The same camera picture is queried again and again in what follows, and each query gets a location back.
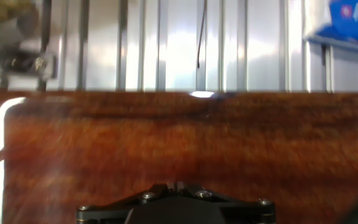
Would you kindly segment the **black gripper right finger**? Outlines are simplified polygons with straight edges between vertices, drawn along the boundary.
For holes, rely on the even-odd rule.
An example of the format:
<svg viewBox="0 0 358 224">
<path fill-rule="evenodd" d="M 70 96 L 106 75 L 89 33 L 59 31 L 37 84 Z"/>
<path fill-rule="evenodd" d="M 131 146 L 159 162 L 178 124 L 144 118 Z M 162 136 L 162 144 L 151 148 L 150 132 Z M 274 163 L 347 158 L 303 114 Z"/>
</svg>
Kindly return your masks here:
<svg viewBox="0 0 358 224">
<path fill-rule="evenodd" d="M 219 209 L 226 223 L 274 224 L 275 204 L 264 198 L 246 202 L 206 189 L 200 185 L 176 183 L 176 193 L 182 197 L 208 202 Z"/>
</svg>

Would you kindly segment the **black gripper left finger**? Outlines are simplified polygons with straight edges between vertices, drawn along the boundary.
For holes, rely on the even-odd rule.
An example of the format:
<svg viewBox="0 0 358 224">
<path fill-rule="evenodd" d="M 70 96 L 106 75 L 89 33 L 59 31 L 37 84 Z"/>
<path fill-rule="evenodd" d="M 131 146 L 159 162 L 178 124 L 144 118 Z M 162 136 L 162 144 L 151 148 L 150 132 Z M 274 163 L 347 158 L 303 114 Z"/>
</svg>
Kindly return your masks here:
<svg viewBox="0 0 358 224">
<path fill-rule="evenodd" d="M 175 183 L 153 184 L 151 188 L 108 205 L 83 205 L 76 211 L 76 224 L 107 223 L 126 219 L 129 212 L 141 205 L 173 196 Z"/>
</svg>

